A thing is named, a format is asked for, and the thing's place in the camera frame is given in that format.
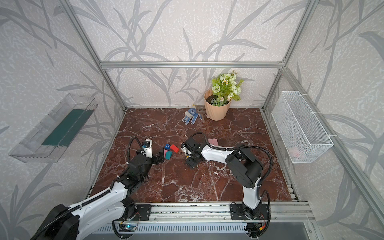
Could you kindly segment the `red block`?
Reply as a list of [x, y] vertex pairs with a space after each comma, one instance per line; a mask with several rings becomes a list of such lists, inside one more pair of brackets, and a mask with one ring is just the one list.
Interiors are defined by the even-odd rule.
[[175, 152], [175, 153], [178, 153], [180, 151], [180, 149], [178, 147], [176, 147], [175, 145], [171, 145], [170, 146], [170, 149]]

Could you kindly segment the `pink block front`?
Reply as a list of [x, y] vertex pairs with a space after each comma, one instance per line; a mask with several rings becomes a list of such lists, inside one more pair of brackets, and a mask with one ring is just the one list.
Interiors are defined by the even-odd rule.
[[218, 146], [219, 145], [219, 142], [217, 139], [209, 139], [209, 144], [211, 146]]

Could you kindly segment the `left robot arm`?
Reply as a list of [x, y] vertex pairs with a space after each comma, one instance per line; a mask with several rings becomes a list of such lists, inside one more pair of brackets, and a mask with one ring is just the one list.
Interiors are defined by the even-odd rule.
[[105, 190], [68, 207], [62, 204], [54, 207], [32, 239], [82, 240], [109, 222], [133, 218], [137, 208], [131, 195], [147, 179], [152, 165], [164, 160], [163, 151], [153, 157], [148, 152], [136, 155]]

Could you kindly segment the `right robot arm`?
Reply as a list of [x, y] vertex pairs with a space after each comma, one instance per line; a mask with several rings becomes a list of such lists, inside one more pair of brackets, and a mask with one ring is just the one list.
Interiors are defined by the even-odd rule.
[[[181, 144], [181, 149], [187, 155], [186, 163], [191, 168], [197, 167], [202, 161], [214, 161], [225, 164], [231, 170], [235, 179], [243, 186], [243, 209], [245, 216], [254, 220], [260, 216], [262, 195], [260, 188], [273, 168], [273, 156], [264, 148], [257, 146], [220, 147], [209, 142], [198, 143], [190, 137]], [[263, 174], [264, 165], [252, 153], [251, 149], [262, 151], [269, 158], [270, 166]]]

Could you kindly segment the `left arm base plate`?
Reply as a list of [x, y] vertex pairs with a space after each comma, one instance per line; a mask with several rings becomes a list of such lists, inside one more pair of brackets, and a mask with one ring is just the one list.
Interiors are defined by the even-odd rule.
[[148, 221], [151, 215], [152, 205], [136, 205], [136, 212], [129, 219], [130, 221]]

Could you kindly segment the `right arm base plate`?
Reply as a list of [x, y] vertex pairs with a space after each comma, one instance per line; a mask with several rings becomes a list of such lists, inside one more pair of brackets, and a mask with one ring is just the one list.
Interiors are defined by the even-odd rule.
[[230, 203], [231, 220], [270, 220], [270, 206], [266, 203], [259, 203], [252, 210], [245, 204]]

